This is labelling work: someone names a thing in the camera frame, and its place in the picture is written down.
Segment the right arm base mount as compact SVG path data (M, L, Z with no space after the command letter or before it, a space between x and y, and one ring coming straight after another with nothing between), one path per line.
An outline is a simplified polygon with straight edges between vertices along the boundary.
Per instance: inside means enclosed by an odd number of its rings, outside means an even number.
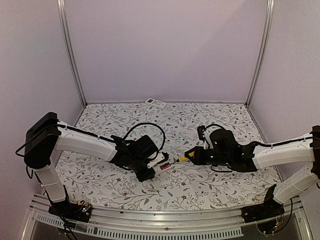
M283 204L273 199L275 188L276 185L274 184L267 190L263 203L246 206L241 209L241 217L245 223L273 218L271 221L257 225L258 230L264 235L276 233L285 213Z

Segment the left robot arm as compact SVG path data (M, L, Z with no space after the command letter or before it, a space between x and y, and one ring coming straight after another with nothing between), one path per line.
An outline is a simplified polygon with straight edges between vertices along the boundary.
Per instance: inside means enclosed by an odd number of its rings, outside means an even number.
M155 165L165 159L161 149L148 135L138 140L111 135L109 138L59 121L48 112L25 135L25 143L16 150L24 163L34 171L55 209L63 216L74 213L74 205L51 163L54 150L93 156L120 168L133 171L140 182L152 179Z

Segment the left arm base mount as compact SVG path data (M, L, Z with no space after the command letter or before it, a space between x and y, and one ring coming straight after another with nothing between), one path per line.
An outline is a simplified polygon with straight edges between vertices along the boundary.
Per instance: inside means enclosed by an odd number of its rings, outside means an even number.
M92 205L84 200L73 203L69 201L68 196L60 202L52 202L50 198L48 200L50 202L48 212L52 215L84 223L88 223L91 218Z

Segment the yellow handled screwdriver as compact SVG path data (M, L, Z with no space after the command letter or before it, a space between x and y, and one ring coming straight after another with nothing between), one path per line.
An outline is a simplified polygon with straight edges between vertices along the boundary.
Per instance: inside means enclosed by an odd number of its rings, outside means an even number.
M185 157L184 155L182 156L173 156L170 158L169 163L171 165L182 163L182 162L190 162L191 159L194 158L194 151L188 154L188 157Z

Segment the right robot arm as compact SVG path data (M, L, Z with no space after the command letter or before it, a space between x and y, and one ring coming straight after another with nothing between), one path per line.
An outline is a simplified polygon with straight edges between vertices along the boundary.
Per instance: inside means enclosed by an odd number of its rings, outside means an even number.
M238 173L253 173L270 166L304 162L303 168L281 183L271 187L265 196L265 202L259 206L262 218L269 218L282 205L320 183L320 127L314 125L303 136L276 143L252 141L240 144L232 131L217 124L208 132L205 126L199 126L197 133L201 146L186 151L184 156L194 165L223 166Z

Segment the red black battery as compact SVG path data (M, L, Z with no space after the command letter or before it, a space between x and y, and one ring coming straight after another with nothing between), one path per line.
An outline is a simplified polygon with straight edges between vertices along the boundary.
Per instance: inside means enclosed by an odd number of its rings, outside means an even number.
M165 164L160 166L160 169L163 171L165 169L168 169L169 167L171 167L171 164L170 163L165 163Z

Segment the white air conditioner remote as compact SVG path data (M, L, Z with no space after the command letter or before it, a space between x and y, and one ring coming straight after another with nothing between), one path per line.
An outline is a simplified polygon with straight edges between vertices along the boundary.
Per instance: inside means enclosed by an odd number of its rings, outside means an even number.
M169 162L157 164L156 166L153 167L155 171L155 176L161 175L166 171L171 170L173 167L174 167L173 164Z

